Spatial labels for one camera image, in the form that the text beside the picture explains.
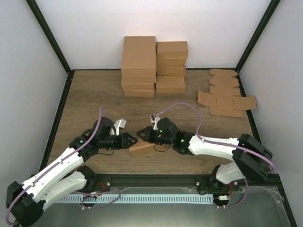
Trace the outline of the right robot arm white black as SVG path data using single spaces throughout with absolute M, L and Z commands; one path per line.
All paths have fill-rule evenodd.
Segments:
M 170 145 L 181 155 L 208 155 L 230 161 L 214 168 L 210 177 L 211 187 L 217 191 L 241 179 L 265 182 L 272 170 L 273 154 L 248 134 L 239 138 L 210 138 L 181 131 L 169 118 L 151 117 L 151 126 L 136 134 L 143 141 L 156 145 Z

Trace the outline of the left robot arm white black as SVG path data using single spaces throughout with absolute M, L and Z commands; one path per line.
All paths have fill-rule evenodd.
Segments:
M 6 223 L 29 227 L 62 197 L 93 191 L 97 185 L 96 174 L 84 162 L 100 149 L 127 149 L 137 143 L 131 134 L 119 131 L 125 124 L 124 119 L 112 122 L 100 117 L 91 129 L 76 137 L 55 161 L 39 173 L 23 183 L 11 183 L 7 189 Z

